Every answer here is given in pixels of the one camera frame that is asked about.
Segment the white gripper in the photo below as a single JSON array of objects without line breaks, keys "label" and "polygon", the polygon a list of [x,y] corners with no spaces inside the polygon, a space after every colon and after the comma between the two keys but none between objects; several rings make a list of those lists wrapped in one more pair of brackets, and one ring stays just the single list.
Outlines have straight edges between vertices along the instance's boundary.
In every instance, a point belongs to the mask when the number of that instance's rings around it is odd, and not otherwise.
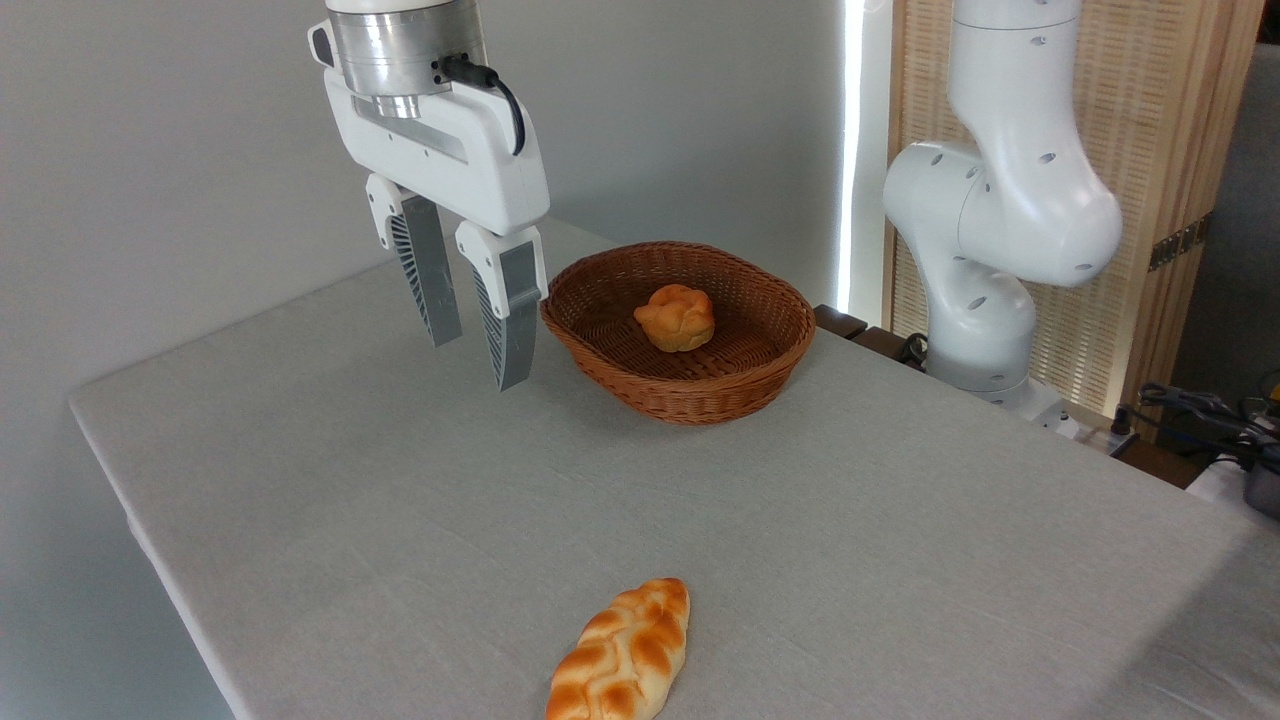
[{"label": "white gripper", "polygon": [[499,94],[453,85],[420,96],[419,117],[394,118],[352,94],[340,72],[323,77],[344,146],[372,173],[365,193],[378,237],[396,254],[431,345],[462,336],[438,204],[468,220],[454,238],[472,268],[498,389],[526,380],[548,292],[534,224],[550,208],[532,123],[525,122],[515,154],[509,104]]}]

